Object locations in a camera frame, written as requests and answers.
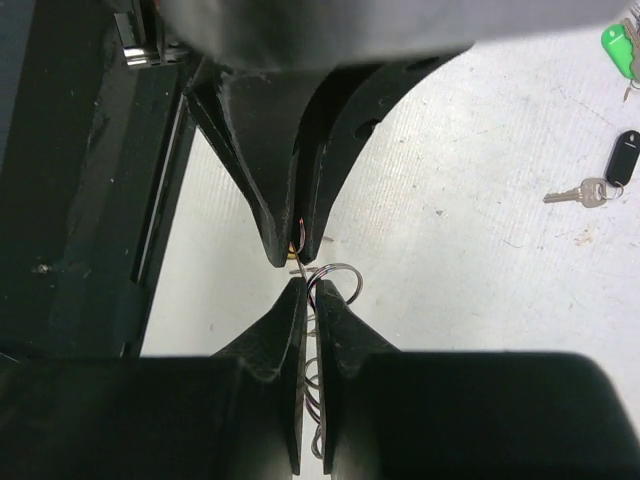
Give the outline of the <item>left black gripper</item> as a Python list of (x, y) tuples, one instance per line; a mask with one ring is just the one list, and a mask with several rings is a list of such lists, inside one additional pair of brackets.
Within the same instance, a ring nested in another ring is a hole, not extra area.
[(440, 67), (426, 56), (591, 27), (624, 8), (610, 0), (246, 0), (162, 1), (159, 13), (204, 58), (186, 84), (189, 112), (247, 200), (267, 259), (282, 267), (300, 121), (300, 76), (289, 72), (349, 67), (322, 82), (299, 129), (294, 220), (304, 223), (308, 264), (376, 126)]

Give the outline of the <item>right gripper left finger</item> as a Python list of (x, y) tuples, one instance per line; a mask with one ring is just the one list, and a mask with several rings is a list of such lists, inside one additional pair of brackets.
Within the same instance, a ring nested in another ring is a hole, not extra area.
[(210, 357), (1, 367), (5, 479), (290, 479), (300, 472), (306, 286)]

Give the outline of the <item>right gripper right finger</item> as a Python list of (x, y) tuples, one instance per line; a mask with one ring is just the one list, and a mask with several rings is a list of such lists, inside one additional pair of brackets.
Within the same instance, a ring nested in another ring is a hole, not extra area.
[(323, 469), (334, 479), (635, 479), (604, 371), (565, 352), (394, 347), (316, 287)]

